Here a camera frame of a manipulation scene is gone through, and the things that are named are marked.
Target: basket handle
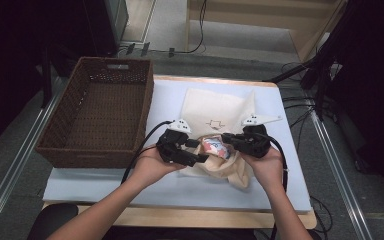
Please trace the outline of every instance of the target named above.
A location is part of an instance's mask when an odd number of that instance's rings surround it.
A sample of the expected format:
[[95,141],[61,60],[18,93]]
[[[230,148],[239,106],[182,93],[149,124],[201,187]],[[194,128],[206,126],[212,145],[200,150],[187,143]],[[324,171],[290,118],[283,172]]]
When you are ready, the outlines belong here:
[[107,69],[128,71],[130,67],[129,64],[107,64]]

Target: metal frame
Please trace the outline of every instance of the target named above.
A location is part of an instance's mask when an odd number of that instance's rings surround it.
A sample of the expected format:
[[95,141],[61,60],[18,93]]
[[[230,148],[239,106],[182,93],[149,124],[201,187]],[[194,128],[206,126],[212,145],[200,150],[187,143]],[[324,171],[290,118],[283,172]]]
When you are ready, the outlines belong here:
[[0,214],[24,169],[24,166],[26,165],[34,146],[36,145],[36,142],[40,136],[40,133],[42,132],[43,127],[45,126],[45,123],[48,121],[48,118],[52,113],[57,100],[62,95],[62,89],[65,84],[66,81],[64,82],[60,77],[56,78],[53,89],[55,95],[47,107],[40,110],[32,128],[30,129],[26,139],[21,145],[4,179],[2,180],[0,184]]
[[[305,92],[306,97],[311,96],[308,92]],[[310,104],[315,104],[312,100],[307,100]],[[336,154],[335,148],[330,140],[329,134],[323,124],[317,117],[317,114],[312,111],[311,118],[313,120],[314,127],[316,128],[317,134],[320,138],[320,142],[326,153],[327,160],[330,168],[332,169],[333,176],[335,177],[336,183],[338,184],[339,191],[344,200],[351,222],[354,225],[355,232],[358,239],[373,239],[369,227],[364,217],[364,213],[360,208],[354,192],[352,191],[351,185],[348,182],[347,176],[342,168],[341,162],[339,161],[338,155]]]

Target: black stand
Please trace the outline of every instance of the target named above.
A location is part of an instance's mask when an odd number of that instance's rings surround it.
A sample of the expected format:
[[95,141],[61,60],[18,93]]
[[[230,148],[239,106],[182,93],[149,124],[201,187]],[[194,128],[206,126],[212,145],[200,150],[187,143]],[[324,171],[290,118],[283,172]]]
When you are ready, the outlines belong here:
[[310,89],[316,82],[318,82],[318,89],[315,96],[315,111],[321,121],[323,121],[323,97],[326,91],[327,84],[330,82],[331,79],[330,67],[335,62],[336,54],[339,52],[341,46],[343,46],[341,40],[343,39],[344,34],[349,34],[347,32],[347,24],[353,17],[360,2],[360,0],[351,0],[348,2],[344,15],[339,20],[338,24],[330,34],[329,38],[326,40],[320,50],[316,53],[316,56],[314,56],[309,61],[277,77],[268,80],[268,82],[273,82],[277,84],[295,74],[307,70],[300,84],[303,89]]
[[55,67],[58,75],[61,77],[69,77],[72,67],[69,61],[77,62],[79,55],[59,44],[48,41],[42,47],[42,76],[43,76],[43,102],[42,108],[52,98],[52,79],[51,79],[51,63]]

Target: black cable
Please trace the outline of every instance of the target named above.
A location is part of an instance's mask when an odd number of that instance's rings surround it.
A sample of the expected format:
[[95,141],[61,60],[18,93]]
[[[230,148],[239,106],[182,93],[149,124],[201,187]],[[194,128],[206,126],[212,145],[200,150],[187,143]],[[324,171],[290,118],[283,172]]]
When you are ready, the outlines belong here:
[[333,218],[332,218],[331,212],[329,211],[329,209],[326,207],[326,205],[322,201],[320,201],[319,199],[317,199],[317,198],[315,198],[313,196],[310,196],[310,198],[313,199],[314,201],[318,202],[320,205],[322,205],[322,207],[327,211],[328,216],[329,216],[330,226],[328,228],[325,228],[325,230],[326,230],[326,232],[329,232],[333,228]]
[[301,65],[292,68],[291,70],[288,70],[285,73],[280,74],[279,76],[276,76],[271,79],[261,80],[262,82],[272,82],[272,83],[279,83],[288,77],[294,76],[295,74],[298,74],[304,70],[307,69],[314,69],[312,66],[315,64],[314,58],[308,60],[307,62],[302,63]]
[[284,109],[286,110],[293,107],[315,107],[315,106],[316,106],[315,104],[295,104],[295,105],[284,107]]
[[282,147],[276,141],[276,139],[274,139],[274,138],[272,138],[270,136],[267,136],[267,137],[270,140],[270,142],[272,142],[277,147],[277,149],[279,150],[280,154],[282,155],[282,158],[283,158],[283,161],[282,161],[282,164],[283,164],[283,180],[282,180],[282,185],[283,185],[283,189],[286,192],[287,188],[288,188],[288,164],[286,163],[285,153],[283,152]]
[[299,101],[299,100],[314,100],[314,97],[286,97],[282,98],[282,102]]
[[142,151],[140,151],[140,153],[138,154],[138,156],[140,156],[142,153],[148,151],[149,149],[153,149],[153,148],[156,148],[156,147],[158,147],[158,146],[160,146],[160,145],[154,145],[154,146],[151,146],[151,147],[144,148],[144,149],[142,149]]
[[325,237],[325,240],[327,240],[327,231],[326,231],[326,228],[325,228],[325,226],[324,226],[324,223],[323,223],[322,219],[320,218],[319,214],[318,214],[316,211],[314,211],[314,215],[316,216],[317,221],[319,221],[320,226],[321,226],[322,229],[323,229],[322,231],[317,230],[317,229],[314,229],[314,231],[315,231],[315,232],[323,233],[323,235],[324,235],[324,237]]
[[305,113],[302,114],[301,116],[299,116],[298,119],[295,122],[293,122],[291,125],[289,125],[289,128],[293,128],[296,124],[298,124],[299,122],[303,121],[304,118],[306,118],[306,116],[308,116],[313,110],[314,110],[314,108],[311,107],[310,109],[305,111]]
[[263,235],[263,237],[267,240],[270,239],[269,235],[267,235],[263,230],[261,229],[255,229],[255,231],[257,231],[258,233],[260,233],[261,235]]
[[173,53],[173,54],[190,54],[190,53],[196,52],[204,42],[203,26],[204,26],[204,17],[205,17],[206,9],[207,9],[207,0],[204,0],[204,2],[202,3],[202,6],[201,6],[201,11],[199,13],[199,26],[201,29],[201,40],[200,40],[198,46],[195,47],[195,49],[190,50],[190,51],[172,51],[172,52],[166,51],[166,50],[148,50],[148,52]]
[[277,234],[277,226],[276,226],[276,223],[274,223],[272,234],[270,235],[270,240],[275,240],[276,234]]
[[314,111],[314,108],[311,108],[310,110],[307,110],[300,118],[301,119],[298,119],[295,123],[299,123],[299,122],[302,122],[301,123],[301,127],[299,129],[299,132],[298,132],[298,141],[297,141],[297,152],[299,152],[299,147],[301,145],[301,134],[302,134],[302,129],[304,128],[304,123],[305,123],[305,120],[307,120],[308,116],[310,116],[311,112]]
[[[285,72],[283,72],[283,69],[286,67],[286,66],[288,66],[288,65],[291,65],[291,64],[298,64],[298,65],[302,65],[301,63],[298,63],[298,62],[290,62],[290,63],[285,63],[285,64],[283,64],[282,65],[282,67],[280,68],[280,72],[283,74],[283,73],[285,73]],[[297,73],[298,74],[298,76],[301,78],[301,79],[295,79],[295,78],[292,78],[292,76],[291,77],[288,77],[288,79],[290,79],[290,80],[293,80],[293,81],[301,81],[302,80],[302,76],[301,76],[301,72],[299,72],[299,73]]]
[[124,175],[123,175],[123,179],[121,180],[121,184],[123,184],[126,180],[127,180],[127,177],[129,176],[129,172],[130,170],[132,169],[136,159],[139,157],[139,155],[141,153],[143,153],[144,151],[146,150],[149,150],[151,148],[147,148],[147,149],[142,149],[143,146],[145,145],[145,143],[148,141],[148,139],[152,136],[152,134],[157,131],[158,128],[160,128],[161,126],[163,125],[166,125],[166,124],[170,124],[172,123],[173,121],[165,121],[165,122],[162,122],[160,124],[158,124],[157,126],[155,126],[149,133],[148,135],[145,137],[145,139],[142,141],[141,145],[139,146],[139,148],[136,150],[136,153],[135,155],[133,155],[132,157],[132,160],[130,160],[130,163],[129,163],[129,166],[126,168],[126,171],[124,171]]

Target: crumpled cloth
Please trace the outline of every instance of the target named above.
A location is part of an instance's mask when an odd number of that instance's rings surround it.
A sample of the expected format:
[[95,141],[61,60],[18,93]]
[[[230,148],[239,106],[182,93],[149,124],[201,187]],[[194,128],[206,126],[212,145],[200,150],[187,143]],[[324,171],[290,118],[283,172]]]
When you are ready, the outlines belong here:
[[[246,98],[240,98],[208,90],[188,89],[181,118],[186,120],[192,130],[189,137],[202,142],[202,139],[209,135],[242,133],[242,121],[254,112],[253,91]],[[205,153],[205,149],[200,144],[193,152]],[[210,154],[205,163],[196,163],[194,167],[182,169],[180,172],[189,176],[210,175],[224,178],[233,186],[242,189],[248,187],[249,178],[252,176],[252,169],[240,153],[233,149],[227,159]]]

